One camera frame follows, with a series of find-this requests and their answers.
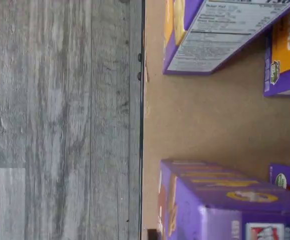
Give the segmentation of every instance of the white label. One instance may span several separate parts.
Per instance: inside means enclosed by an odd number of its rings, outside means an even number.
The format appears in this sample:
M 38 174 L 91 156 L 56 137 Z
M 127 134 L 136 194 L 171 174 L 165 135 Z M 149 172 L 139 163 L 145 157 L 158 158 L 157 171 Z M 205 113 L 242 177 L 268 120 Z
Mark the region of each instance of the white label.
M 290 0 L 205 0 L 168 70 L 210 72 L 290 7 Z

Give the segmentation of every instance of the purple box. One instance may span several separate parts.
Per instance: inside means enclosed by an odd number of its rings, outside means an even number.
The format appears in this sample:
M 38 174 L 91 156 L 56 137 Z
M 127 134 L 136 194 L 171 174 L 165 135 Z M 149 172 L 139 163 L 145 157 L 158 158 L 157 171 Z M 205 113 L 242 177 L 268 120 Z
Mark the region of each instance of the purple box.
M 165 0 L 164 74 L 210 74 L 290 8 L 290 0 Z
M 270 164 L 270 182 L 290 190 L 290 166 L 278 163 Z
M 290 96 L 290 12 L 267 36 L 264 96 Z
M 214 163 L 161 161 L 160 240 L 290 240 L 290 191 Z

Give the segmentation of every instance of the wooden floor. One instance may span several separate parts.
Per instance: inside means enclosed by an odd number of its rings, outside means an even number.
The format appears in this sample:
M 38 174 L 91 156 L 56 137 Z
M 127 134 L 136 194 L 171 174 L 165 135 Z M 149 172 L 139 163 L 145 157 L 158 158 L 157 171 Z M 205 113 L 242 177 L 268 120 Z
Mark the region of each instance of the wooden floor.
M 0 0 L 0 240 L 135 240 L 141 1 Z

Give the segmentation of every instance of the cardboard surface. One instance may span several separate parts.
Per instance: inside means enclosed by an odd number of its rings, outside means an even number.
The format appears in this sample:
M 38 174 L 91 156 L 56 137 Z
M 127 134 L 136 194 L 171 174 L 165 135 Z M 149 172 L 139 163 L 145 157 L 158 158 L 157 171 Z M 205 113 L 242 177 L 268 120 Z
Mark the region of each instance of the cardboard surface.
M 217 162 L 267 180 L 290 164 L 290 98 L 263 97 L 265 39 L 211 76 L 162 75 L 163 0 L 147 0 L 143 227 L 157 227 L 160 159 Z

